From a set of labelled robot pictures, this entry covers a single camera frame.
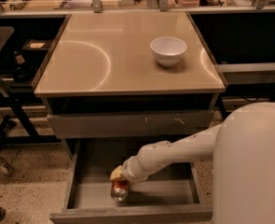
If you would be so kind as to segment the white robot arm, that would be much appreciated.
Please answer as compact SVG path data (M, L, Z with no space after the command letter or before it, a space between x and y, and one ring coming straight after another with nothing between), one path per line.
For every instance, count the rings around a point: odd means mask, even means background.
M110 180L137 183L170 164L213 161L213 224L275 224L275 103L233 111L220 124L148 144Z

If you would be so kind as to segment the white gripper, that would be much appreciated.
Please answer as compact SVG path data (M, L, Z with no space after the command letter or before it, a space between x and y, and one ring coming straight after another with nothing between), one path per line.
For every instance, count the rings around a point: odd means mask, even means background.
M123 180L124 177L131 183L146 181L148 173L145 168L139 163L136 156L128 158L123 165L119 165L111 174L110 180Z

